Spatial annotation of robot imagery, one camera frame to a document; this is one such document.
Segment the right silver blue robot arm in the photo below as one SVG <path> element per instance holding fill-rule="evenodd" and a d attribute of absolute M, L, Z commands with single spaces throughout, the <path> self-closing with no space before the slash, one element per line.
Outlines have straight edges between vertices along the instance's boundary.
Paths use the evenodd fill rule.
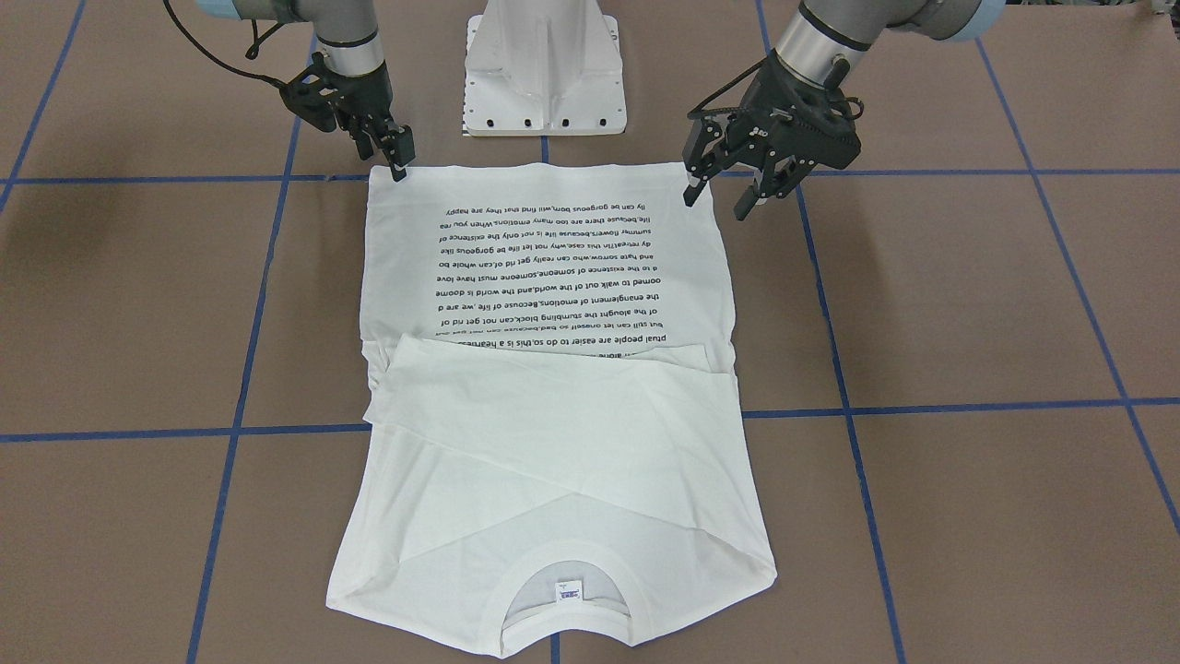
<path fill-rule="evenodd" d="M 393 180 L 407 176 L 417 157 L 409 126 L 392 116 L 393 90 L 378 18 L 371 1 L 201 1 L 210 17 L 312 24 L 317 50 L 309 66 L 291 81 L 260 80 L 278 88 L 291 113 L 322 132 L 341 127 L 358 146 L 360 159 L 380 150 Z"/>

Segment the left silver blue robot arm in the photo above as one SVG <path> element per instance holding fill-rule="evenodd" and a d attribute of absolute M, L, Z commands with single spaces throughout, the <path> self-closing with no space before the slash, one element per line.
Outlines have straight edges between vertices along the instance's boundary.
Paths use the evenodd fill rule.
<path fill-rule="evenodd" d="M 730 109 L 700 101 L 682 152 L 694 205 L 713 177 L 745 164 L 754 180 L 734 213 L 784 198 L 817 165 L 843 169 L 860 155 L 856 118 L 860 100 L 843 93 L 843 81 L 884 29 L 926 35 L 933 41 L 970 41 L 985 33 L 1004 9 L 1002 1 L 804 1 L 779 42 L 743 72 L 750 80 Z"/>

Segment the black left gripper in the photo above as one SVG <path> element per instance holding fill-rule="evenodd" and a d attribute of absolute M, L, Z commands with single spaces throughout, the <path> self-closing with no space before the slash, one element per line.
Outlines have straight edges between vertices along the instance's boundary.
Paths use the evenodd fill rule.
<path fill-rule="evenodd" d="M 690 175 L 683 193 L 691 208 L 714 176 L 742 163 L 758 170 L 734 205 L 735 219 L 771 198 L 788 197 L 814 164 L 844 169 L 860 155 L 853 106 L 838 83 L 847 63 L 837 65 L 830 87 L 817 88 L 785 67 L 776 51 L 691 109 L 691 131 L 682 150 Z"/>

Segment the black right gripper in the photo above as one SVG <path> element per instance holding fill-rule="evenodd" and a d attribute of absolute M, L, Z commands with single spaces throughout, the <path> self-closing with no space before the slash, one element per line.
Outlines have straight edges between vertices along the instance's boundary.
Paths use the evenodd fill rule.
<path fill-rule="evenodd" d="M 412 130 L 396 124 L 391 114 L 393 91 L 387 64 L 359 77 L 333 71 L 324 55 L 291 81 L 278 87 L 287 109 L 322 132 L 342 127 L 358 144 L 360 160 L 369 160 L 378 147 L 391 169 L 392 180 L 404 180 L 409 162 L 417 158 Z"/>

